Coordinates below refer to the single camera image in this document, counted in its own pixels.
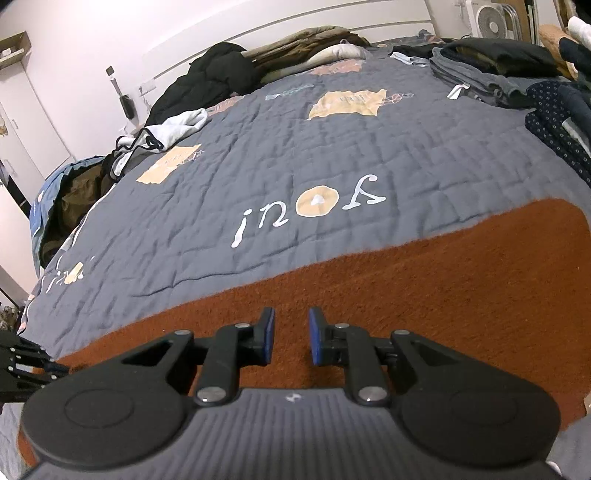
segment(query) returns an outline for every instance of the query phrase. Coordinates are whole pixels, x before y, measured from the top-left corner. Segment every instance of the white cabinet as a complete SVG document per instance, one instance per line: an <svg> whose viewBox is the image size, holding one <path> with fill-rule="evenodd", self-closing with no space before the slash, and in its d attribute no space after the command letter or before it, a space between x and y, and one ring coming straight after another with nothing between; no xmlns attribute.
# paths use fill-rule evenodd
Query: white cabinet
<svg viewBox="0 0 591 480"><path fill-rule="evenodd" d="M33 163L29 153L22 146L15 128L7 118L6 112L0 103L0 124L4 123L6 131L0 134L0 161L12 177L18 189L22 192L29 204L33 204L39 194L45 178Z"/></svg>
<svg viewBox="0 0 591 480"><path fill-rule="evenodd" d="M0 286L23 304L37 282L27 217L0 183Z"/></svg>
<svg viewBox="0 0 591 480"><path fill-rule="evenodd" d="M20 62L0 70L0 103L35 166L46 179L70 157ZM18 171L18 165L12 164Z"/></svg>

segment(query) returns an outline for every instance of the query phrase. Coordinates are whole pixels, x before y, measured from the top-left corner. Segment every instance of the orange blanket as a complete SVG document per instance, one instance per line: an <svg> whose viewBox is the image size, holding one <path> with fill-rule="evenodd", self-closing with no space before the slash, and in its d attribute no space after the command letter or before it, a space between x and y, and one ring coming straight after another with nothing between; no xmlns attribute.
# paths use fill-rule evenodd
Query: orange blanket
<svg viewBox="0 0 591 480"><path fill-rule="evenodd" d="M591 238L584 214L543 200L462 231L311 265L195 300L132 323L59 361L95 364L191 329L210 336L228 323L276 312L272 364L245 368L241 385L340 385L336 368L312 366L307 309L387 337L408 329L545 388L562 426L584 415L591 390ZM20 438L25 460L34 463Z"/></svg>

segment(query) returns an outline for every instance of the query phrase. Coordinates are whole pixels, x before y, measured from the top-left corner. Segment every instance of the robotic hand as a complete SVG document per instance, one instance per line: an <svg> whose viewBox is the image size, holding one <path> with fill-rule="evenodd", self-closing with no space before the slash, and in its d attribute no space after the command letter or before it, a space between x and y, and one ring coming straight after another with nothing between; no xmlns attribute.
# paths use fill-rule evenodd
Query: robotic hand
<svg viewBox="0 0 591 480"><path fill-rule="evenodd" d="M407 330L372 338L312 308L313 362L343 368L345 385L239 388L240 368L271 361L274 315L211 338L178 330L74 374L0 332L0 401L26 401L40 460L24 479L559 478L544 390Z"/></svg>

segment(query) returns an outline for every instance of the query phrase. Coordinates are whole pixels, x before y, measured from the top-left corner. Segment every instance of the quilted bedspread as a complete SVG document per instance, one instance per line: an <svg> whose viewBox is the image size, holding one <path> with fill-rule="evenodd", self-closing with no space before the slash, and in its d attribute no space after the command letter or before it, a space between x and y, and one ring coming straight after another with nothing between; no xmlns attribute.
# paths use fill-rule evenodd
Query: quilted bedspread
<svg viewBox="0 0 591 480"><path fill-rule="evenodd" d="M186 301L534 199L591 218L591 190L525 129L525 111L449 90L429 68L374 57L226 100L89 212L35 288L24 336L58 358ZM11 478L20 409L4 410Z"/></svg>

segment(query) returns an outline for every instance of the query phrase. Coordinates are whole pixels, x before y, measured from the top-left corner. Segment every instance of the white cloth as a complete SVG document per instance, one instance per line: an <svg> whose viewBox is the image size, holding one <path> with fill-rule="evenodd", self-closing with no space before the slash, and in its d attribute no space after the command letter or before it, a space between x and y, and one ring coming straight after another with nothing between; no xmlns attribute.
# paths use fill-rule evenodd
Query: white cloth
<svg viewBox="0 0 591 480"><path fill-rule="evenodd" d="M267 73L261 79L261 83L266 85L267 83L282 79L288 75L305 72L306 70L311 70L338 60L366 60L371 56L371 53L362 47L358 47L352 43L339 43L337 45L332 45L331 47L326 47L324 50L320 50L316 55L312 55L308 60L302 63Z"/></svg>
<svg viewBox="0 0 591 480"><path fill-rule="evenodd" d="M589 137L573 122L571 117L568 117L562 126L569 133L569 135L581 144L581 147L587 152L587 155L591 157L591 145L589 145Z"/></svg>
<svg viewBox="0 0 591 480"><path fill-rule="evenodd" d="M569 32L575 40L578 40L591 50L591 25L582 21L579 17L570 17Z"/></svg>
<svg viewBox="0 0 591 480"><path fill-rule="evenodd" d="M136 147L143 147L146 150L153 152L163 152L172 147L176 142L182 140L189 135L193 135L203 128L207 122L207 110L200 108L199 110L189 110L183 112L177 116L167 118L161 125L150 125L145 127L145 130L156 137L156 139L162 143L162 148L150 147L146 139L149 137L148 132L142 130L140 138L135 138L131 135L121 137L117 142L117 148L126 147L129 148L132 145L133 149L123 155L113 165L113 174L115 177L119 177L121 172L127 165L131 154L134 152Z"/></svg>
<svg viewBox="0 0 591 480"><path fill-rule="evenodd" d="M427 65L429 65L428 59L424 59L421 57L407 57L404 53L400 53L399 51L392 52L390 58L400 60L402 63L405 63L406 65L417 65L419 67L426 67Z"/></svg>

